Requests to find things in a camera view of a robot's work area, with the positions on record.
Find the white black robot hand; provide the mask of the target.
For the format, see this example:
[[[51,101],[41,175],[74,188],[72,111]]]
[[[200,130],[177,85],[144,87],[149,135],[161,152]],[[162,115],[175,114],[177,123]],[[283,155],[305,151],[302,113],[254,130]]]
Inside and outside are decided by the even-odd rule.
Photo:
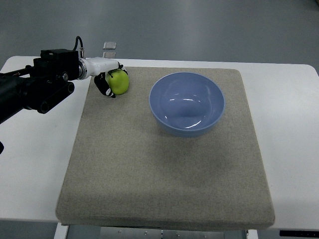
[[[119,63],[115,59],[101,57],[89,59],[80,58],[79,73],[77,79],[83,80],[92,76],[94,77],[94,84],[102,95],[108,96],[110,98],[115,98],[117,95],[112,92],[110,86],[106,81],[107,73],[114,70],[124,70],[128,74],[123,64]]]

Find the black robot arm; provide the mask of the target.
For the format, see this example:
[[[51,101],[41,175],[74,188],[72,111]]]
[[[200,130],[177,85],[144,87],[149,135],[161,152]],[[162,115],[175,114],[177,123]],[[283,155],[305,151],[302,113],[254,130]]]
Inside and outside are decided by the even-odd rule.
[[[72,50],[42,50],[33,65],[0,75],[0,121],[5,122],[22,109],[45,114],[74,92],[73,80],[84,72],[79,66],[84,58],[80,36]]]

